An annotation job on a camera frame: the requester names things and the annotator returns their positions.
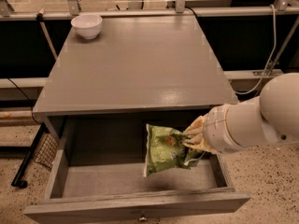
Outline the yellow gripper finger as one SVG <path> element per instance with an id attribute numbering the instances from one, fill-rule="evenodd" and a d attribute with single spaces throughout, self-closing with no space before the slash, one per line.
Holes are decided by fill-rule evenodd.
<path id="1" fill-rule="evenodd" d="M 203 131 L 205 116 L 199 116 L 192 124 L 184 131 L 187 135 L 197 135 Z"/>
<path id="2" fill-rule="evenodd" d="M 183 145 L 185 147 L 189 147 L 191 149 L 197 151 L 204 151 L 209 153 L 214 153 L 215 149 L 205 140 L 203 135 L 197 134 L 196 136 L 192 137 L 191 139 L 185 139 L 183 141 Z"/>

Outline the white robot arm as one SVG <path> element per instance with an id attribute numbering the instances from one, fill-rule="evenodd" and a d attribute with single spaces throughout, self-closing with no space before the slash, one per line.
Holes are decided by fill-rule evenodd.
<path id="1" fill-rule="evenodd" d="M 299 139 L 299 74 L 272 78 L 259 96 L 220 105 L 197 118 L 185 131 L 185 147 L 234 153 L 249 147 L 289 144 Z"/>

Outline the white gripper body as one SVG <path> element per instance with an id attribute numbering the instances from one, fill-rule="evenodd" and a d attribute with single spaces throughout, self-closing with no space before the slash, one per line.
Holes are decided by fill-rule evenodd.
<path id="1" fill-rule="evenodd" d="M 218 153 L 228 154 L 244 150 L 229 134 L 226 115 L 230 105 L 213 107 L 204 121 L 203 137 Z"/>

